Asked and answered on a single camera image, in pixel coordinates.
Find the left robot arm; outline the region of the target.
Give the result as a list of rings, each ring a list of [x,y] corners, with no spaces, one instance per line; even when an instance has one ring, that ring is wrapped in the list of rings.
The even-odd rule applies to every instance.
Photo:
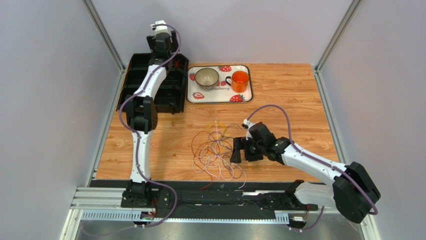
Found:
[[[158,125],[158,112],[155,96],[166,79],[172,59],[180,50],[180,36],[176,31],[161,31],[147,38],[151,48],[151,58],[147,73],[140,87],[129,96],[120,107],[125,111],[125,128],[131,130],[133,139],[133,166],[130,180],[122,194],[123,208],[148,208],[153,205],[150,173],[151,140]]]

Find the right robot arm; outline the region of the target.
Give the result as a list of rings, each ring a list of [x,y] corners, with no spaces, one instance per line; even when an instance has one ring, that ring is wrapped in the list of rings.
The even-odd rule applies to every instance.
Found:
[[[295,181],[290,191],[304,205],[335,208],[347,220],[360,224],[367,215],[377,213],[375,204],[381,193],[365,167],[358,163],[344,164],[321,157],[289,138],[277,138],[262,122],[245,120],[246,136],[233,139],[232,163],[243,159],[255,162],[267,158],[281,165],[299,169],[321,184]]]

